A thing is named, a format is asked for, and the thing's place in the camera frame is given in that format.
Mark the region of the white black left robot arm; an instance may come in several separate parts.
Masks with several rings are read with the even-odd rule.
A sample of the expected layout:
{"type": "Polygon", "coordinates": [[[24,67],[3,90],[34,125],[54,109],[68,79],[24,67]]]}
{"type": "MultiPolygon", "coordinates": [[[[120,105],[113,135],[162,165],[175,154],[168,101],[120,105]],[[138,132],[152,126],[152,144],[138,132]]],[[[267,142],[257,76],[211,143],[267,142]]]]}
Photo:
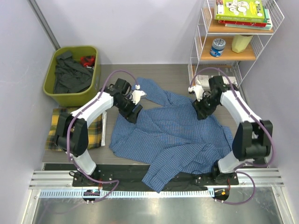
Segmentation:
{"type": "Polygon", "coordinates": [[[95,186],[100,179],[96,172],[97,165],[88,152],[88,127],[90,124],[112,107],[117,107],[119,114],[126,121],[135,124],[142,109],[139,102],[146,93],[139,85],[131,90],[131,85],[124,79],[117,79],[114,84],[104,86],[88,103],[79,109],[58,117],[54,143],[67,153],[83,173],[83,180],[89,186],[95,186]]]}

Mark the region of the blue checked long sleeve shirt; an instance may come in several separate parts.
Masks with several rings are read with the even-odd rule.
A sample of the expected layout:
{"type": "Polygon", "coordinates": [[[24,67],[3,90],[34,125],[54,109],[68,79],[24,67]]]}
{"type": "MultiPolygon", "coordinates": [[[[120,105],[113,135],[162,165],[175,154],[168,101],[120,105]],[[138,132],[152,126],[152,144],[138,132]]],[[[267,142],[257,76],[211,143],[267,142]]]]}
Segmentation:
{"type": "Polygon", "coordinates": [[[204,174],[232,150],[233,135],[214,115],[199,120],[189,97],[138,78],[156,108],[140,111],[132,124],[118,116],[110,149],[121,158],[149,164],[142,182],[156,192],[178,173],[204,174]]]}

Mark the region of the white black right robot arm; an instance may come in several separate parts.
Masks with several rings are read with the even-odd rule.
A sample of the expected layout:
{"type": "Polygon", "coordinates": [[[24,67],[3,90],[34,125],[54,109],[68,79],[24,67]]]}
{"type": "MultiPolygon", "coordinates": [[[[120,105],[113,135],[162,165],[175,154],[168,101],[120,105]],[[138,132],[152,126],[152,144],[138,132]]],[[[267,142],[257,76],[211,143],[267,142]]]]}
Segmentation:
{"type": "Polygon", "coordinates": [[[197,118],[207,119],[221,105],[237,125],[232,151],[216,161],[210,172],[214,183],[225,184],[235,178],[235,170],[239,167],[252,165],[255,160],[270,155],[273,124],[258,117],[242,99],[238,88],[232,82],[224,83],[222,76],[210,78],[209,87],[209,93],[205,93],[200,84],[188,88],[189,93],[196,96],[192,105],[197,118]]]}

